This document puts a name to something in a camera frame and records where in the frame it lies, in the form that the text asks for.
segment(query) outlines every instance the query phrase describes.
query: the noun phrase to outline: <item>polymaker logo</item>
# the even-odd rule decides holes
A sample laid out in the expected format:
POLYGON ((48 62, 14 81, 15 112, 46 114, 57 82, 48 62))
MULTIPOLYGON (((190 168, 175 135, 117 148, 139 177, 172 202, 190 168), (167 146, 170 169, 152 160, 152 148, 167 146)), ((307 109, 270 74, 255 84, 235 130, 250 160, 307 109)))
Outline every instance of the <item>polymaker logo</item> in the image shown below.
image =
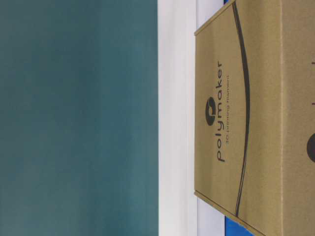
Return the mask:
POLYGON ((216 119, 216 102, 213 97, 210 97, 206 104, 206 121, 212 126, 216 119))

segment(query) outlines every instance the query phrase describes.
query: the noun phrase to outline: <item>white wall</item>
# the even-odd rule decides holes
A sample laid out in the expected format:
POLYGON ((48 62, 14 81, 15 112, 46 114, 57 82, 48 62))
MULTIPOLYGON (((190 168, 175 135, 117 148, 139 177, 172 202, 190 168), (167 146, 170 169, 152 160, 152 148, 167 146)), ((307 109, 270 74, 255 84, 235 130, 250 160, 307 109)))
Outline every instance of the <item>white wall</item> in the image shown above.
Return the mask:
POLYGON ((160 236, 224 235, 223 215, 193 194, 194 32, 222 5, 158 0, 160 236))

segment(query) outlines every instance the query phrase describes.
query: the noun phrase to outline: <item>blue object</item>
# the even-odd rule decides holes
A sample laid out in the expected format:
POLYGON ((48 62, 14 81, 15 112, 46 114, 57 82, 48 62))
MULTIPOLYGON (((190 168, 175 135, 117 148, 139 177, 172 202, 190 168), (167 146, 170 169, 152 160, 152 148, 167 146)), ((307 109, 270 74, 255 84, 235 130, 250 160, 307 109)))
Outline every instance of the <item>blue object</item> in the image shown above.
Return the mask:
POLYGON ((158 236, 157 0, 0 17, 0 235, 158 236))
POLYGON ((253 236, 245 228, 237 224, 236 222, 225 218, 225 236, 253 236))

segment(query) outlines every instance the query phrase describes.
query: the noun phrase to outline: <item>black curved line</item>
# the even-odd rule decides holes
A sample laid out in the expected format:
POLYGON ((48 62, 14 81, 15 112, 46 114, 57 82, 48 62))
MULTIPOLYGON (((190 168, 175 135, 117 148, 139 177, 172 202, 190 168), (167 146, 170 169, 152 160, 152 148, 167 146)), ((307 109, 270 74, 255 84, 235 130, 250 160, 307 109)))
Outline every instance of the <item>black curved line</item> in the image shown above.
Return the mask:
POLYGON ((235 209, 235 216, 238 217, 239 210, 240 210, 240 202, 241 202, 241 197, 242 197, 242 189, 243 189, 243 183, 244 183, 245 170, 246 170, 246 162, 247 162, 247 147, 248 147, 248 136, 249 136, 249 129, 250 129, 251 98, 250 98, 250 75, 249 75, 249 70, 248 70, 246 50, 245 50, 245 45, 244 45, 244 38, 243 38, 243 34, 242 34, 240 17, 239 17, 238 11, 237 11, 236 2, 234 2, 232 5, 233 5, 233 12, 234 12, 236 29, 237 29, 238 37, 240 40, 240 46, 241 46, 244 82, 245 82, 245 98, 246 98, 246 128, 245 128, 244 158, 243 158, 243 167, 242 167, 240 187, 238 190, 236 209, 235 209))

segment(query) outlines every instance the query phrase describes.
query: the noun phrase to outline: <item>cardboard box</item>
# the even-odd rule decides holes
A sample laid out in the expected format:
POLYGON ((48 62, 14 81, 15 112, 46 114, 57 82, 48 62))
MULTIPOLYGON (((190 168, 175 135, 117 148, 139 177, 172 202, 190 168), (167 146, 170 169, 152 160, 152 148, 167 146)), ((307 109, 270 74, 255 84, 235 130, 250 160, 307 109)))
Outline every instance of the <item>cardboard box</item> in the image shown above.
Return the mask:
POLYGON ((195 193, 255 235, 315 235, 314 16, 236 0, 195 33, 195 193))

